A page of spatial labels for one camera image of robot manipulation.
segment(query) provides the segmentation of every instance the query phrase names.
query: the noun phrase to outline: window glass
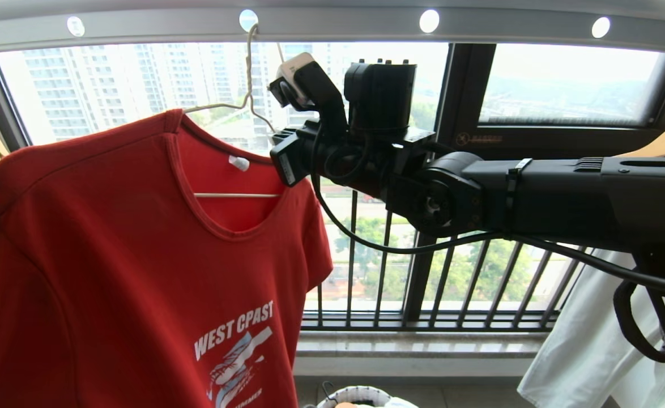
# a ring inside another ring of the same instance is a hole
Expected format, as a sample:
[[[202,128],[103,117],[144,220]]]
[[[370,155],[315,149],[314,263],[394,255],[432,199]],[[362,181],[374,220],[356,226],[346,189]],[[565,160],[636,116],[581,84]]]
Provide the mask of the window glass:
[[[277,128],[301,126],[312,112],[280,108],[267,91],[275,80],[280,52],[275,43],[252,43],[255,110]],[[378,58],[417,64],[410,124],[433,129],[441,93],[446,43],[281,43],[285,59],[309,52],[343,92],[351,62]],[[0,67],[33,144],[52,143],[130,123],[172,108],[239,104],[246,93],[246,45],[242,43],[119,44],[0,53]],[[210,134],[235,147],[267,155],[268,127],[247,111],[219,108],[190,114]],[[351,190],[322,181],[322,193],[340,220],[350,224]],[[356,232],[382,242],[385,204],[359,194]],[[347,308],[349,240],[325,217],[335,269],[322,284],[323,308]],[[393,217],[390,245],[413,245],[414,228]],[[355,246],[352,308],[374,310],[382,253]],[[400,310],[410,256],[389,255],[382,310]],[[317,290],[307,297],[317,309]]]
[[[498,44],[481,124],[646,126],[665,54]]]

